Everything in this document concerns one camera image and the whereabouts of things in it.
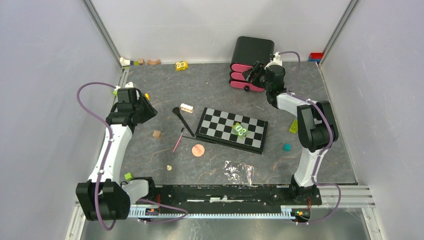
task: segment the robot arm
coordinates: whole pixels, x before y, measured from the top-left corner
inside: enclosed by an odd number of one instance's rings
[[[294,197],[313,193],[316,186],[312,182],[314,167],[317,163],[318,154],[329,143],[329,133],[322,122],[321,116],[316,109],[301,99],[294,97],[294,93],[288,92],[284,86],[286,70],[280,54],[277,52],[271,56],[271,61],[264,65],[256,62],[252,69],[243,73],[246,81],[254,86],[264,88],[267,101],[275,108],[287,111],[297,117],[298,137],[303,146],[299,167],[291,178],[290,188]],[[330,124],[333,134],[333,142],[339,136],[331,105],[328,101],[312,101],[324,113]]]
[[[93,172],[88,177],[88,181],[78,183],[75,190],[85,217],[90,221],[98,220],[94,195],[99,172],[102,175],[98,205],[103,220],[126,219],[131,204],[149,193],[150,183],[146,179],[132,180],[123,187],[120,187],[118,182],[124,153],[135,127],[153,118],[158,112],[132,82],[117,90],[117,98],[117,103],[113,105],[106,118],[113,136],[111,137],[106,129],[103,146]],[[103,170],[100,170],[109,142],[111,142],[110,149]]]

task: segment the cable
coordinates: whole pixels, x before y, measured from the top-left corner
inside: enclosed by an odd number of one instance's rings
[[[280,55],[283,54],[296,54],[298,61],[297,64],[297,75],[296,75],[296,79],[294,79],[294,81],[291,83],[290,86],[287,87],[287,89],[293,87],[295,85],[295,83],[298,81],[299,75],[300,75],[300,71],[301,71],[301,56],[299,55],[299,53],[297,53],[296,51],[282,51],[279,53]]]
[[[307,198],[307,208],[306,208],[306,212],[311,209],[312,207],[312,203],[311,203],[311,197]]]
[[[164,224],[164,223],[175,222],[175,221],[178,221],[178,220],[185,218],[189,214],[189,212],[185,209],[174,207],[174,206],[168,206],[168,205],[157,203],[157,202],[150,201],[150,200],[147,200],[147,199],[140,198],[138,201],[142,201],[142,202],[145,202],[145,203],[148,203],[148,204],[158,205],[159,207],[163,207],[163,208],[167,208],[167,209],[172,209],[172,210],[184,212],[184,215],[179,216],[177,218],[172,218],[172,219],[163,220],[163,221],[143,221],[143,223],[145,223],[145,224]]]
[[[297,60],[298,60],[297,61],[297,77],[296,77],[296,80],[297,80],[299,78],[299,72],[300,72],[299,69],[300,69],[300,66],[301,66],[301,57],[299,56],[299,53],[297,53],[295,51],[282,51],[282,52],[280,52],[280,55],[282,55],[282,54],[289,54],[289,53],[296,54],[296,56],[297,56]],[[324,116],[324,113],[321,111],[321,109],[313,101],[311,101],[310,99],[303,98],[301,96],[297,96],[297,95],[295,95],[293,92],[291,92],[289,90],[289,88],[295,84],[296,80],[287,88],[287,90],[286,90],[287,91],[287,94],[289,94],[290,96],[292,96],[294,98],[297,98],[299,100],[302,100],[302,101],[304,101],[304,102],[306,102],[308,104],[311,104],[316,109],[316,111],[318,112],[318,114],[321,116],[322,121],[325,124],[325,127],[327,128],[328,135],[329,135],[329,138],[330,138],[329,141],[328,141],[328,144],[323,149],[321,149],[319,151],[319,153],[318,153],[318,157],[316,158],[316,163],[315,163],[315,166],[313,167],[313,171],[312,171],[312,176],[311,176],[312,182],[313,182],[313,184],[317,185],[318,187],[334,186],[338,190],[337,203],[335,204],[335,207],[332,209],[332,211],[327,216],[325,216],[323,218],[320,218],[320,219],[317,219],[317,220],[313,220],[311,222],[297,222],[296,223],[296,224],[300,224],[300,225],[309,225],[309,224],[319,223],[319,222],[321,222],[323,220],[326,220],[326,219],[328,219],[329,217],[331,217],[336,212],[337,208],[339,208],[340,201],[342,200],[342,190],[340,189],[339,185],[337,185],[335,183],[317,183],[316,180],[315,180],[316,174],[317,174],[317,170],[318,170],[318,166],[321,163],[321,156],[333,144],[333,131],[331,130],[330,124],[327,121],[327,118]]]
[[[98,81],[93,81],[93,82],[89,82],[86,83],[84,85],[82,85],[78,91],[76,92],[76,100],[78,101],[79,105],[81,106],[82,109],[84,109],[84,111],[86,111],[87,113],[89,113],[91,116],[95,117],[97,120],[99,120],[100,122],[102,122],[107,130],[109,131],[109,136],[110,139],[107,143],[106,146],[106,151],[104,152],[103,155],[103,159],[101,160],[101,164],[100,164],[100,169],[97,173],[97,181],[95,182],[95,188],[94,188],[94,207],[95,207],[95,213],[97,215],[97,219],[98,222],[100,223],[100,225],[106,230],[106,231],[110,231],[114,228],[114,225],[116,223],[116,220],[113,220],[112,225],[110,227],[106,226],[105,222],[103,221],[102,215],[100,213],[100,208],[99,208],[99,186],[100,186],[100,179],[102,178],[102,174],[103,174],[103,168],[105,167],[105,163],[106,163],[106,158],[108,157],[109,154],[109,150],[111,149],[111,145],[112,145],[112,139],[113,139],[113,132],[112,132],[112,128],[111,126],[109,126],[109,124],[103,120],[100,116],[98,116],[97,114],[95,114],[94,112],[90,111],[88,108],[86,108],[86,106],[84,106],[84,104],[81,102],[80,99],[80,92],[83,88],[89,86],[89,85],[104,85],[104,86],[108,86],[111,87],[113,89],[115,89],[114,85],[105,83],[105,82],[98,82]]]

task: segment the chessboard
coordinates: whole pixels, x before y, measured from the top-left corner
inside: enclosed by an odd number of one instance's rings
[[[245,137],[239,137],[233,132],[236,123],[247,129]],[[205,107],[197,126],[196,138],[262,154],[267,129],[267,121]]]

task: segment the clear plastic wrap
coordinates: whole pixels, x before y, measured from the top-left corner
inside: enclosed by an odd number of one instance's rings
[[[252,185],[255,168],[244,162],[225,161],[224,175],[233,184]]]

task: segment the lime green block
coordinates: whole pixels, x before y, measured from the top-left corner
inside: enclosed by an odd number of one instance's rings
[[[133,175],[131,174],[131,172],[125,174],[125,180],[130,181],[131,179],[133,179]]]
[[[293,134],[295,134],[295,133],[298,132],[298,120],[297,119],[295,119],[293,121],[293,123],[291,124],[291,127],[290,127],[290,129],[288,131],[290,133],[293,133]]]

